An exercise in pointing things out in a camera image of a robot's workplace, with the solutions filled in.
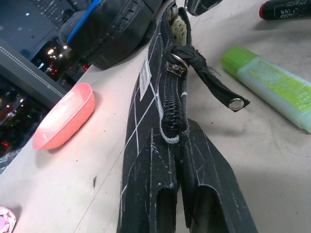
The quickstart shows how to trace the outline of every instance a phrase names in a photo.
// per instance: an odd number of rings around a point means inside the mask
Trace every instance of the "black strap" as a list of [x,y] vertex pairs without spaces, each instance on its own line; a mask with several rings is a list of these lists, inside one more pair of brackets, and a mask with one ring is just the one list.
[[[169,54],[175,54],[191,65],[201,80],[209,88],[211,93],[226,107],[229,107],[233,99],[242,99],[244,107],[249,105],[250,101],[242,96],[232,92],[229,88],[223,85],[219,79],[211,72],[211,68],[207,66],[206,59],[191,45],[181,46],[173,45]],[[176,63],[174,58],[168,56],[170,62]]]

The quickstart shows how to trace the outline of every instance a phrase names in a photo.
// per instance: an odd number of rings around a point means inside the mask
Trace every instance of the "blue strap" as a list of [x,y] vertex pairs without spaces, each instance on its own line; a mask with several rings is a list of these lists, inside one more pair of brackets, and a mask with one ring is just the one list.
[[94,0],[92,2],[92,4],[89,6],[89,8],[87,9],[87,11],[85,12],[85,14],[83,15],[82,19],[79,21],[79,23],[75,26],[75,28],[72,30],[72,32],[70,33],[68,39],[67,39],[67,44],[69,44],[69,42],[72,40],[72,38],[74,37],[74,35],[77,33],[77,31],[80,30],[80,28],[82,27],[82,25],[84,24],[84,22],[86,21],[86,18],[89,16],[89,14],[91,13],[91,11],[95,8],[95,6],[97,6],[102,0]]

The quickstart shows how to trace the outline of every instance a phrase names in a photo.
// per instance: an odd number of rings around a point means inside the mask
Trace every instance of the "black marker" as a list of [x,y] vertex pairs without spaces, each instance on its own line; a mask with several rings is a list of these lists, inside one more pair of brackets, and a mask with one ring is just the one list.
[[259,11],[265,20],[311,16],[311,0],[272,0],[263,4]]

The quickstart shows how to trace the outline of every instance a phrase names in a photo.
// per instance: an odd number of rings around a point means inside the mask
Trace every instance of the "zipper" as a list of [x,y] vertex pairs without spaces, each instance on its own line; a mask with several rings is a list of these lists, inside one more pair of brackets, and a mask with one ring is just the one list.
[[187,129],[179,93],[182,73],[187,69],[181,65],[169,62],[166,63],[165,68],[164,104],[161,128],[165,135],[164,139],[170,144],[175,144],[179,142],[180,134]]

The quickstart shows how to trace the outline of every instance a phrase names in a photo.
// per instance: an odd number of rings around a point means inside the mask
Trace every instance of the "red marker cap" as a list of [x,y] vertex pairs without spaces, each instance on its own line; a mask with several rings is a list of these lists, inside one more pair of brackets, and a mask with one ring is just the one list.
[[259,16],[262,19],[263,19],[262,12],[263,12],[264,5],[265,5],[265,3],[263,5],[261,5],[260,10],[259,10]]

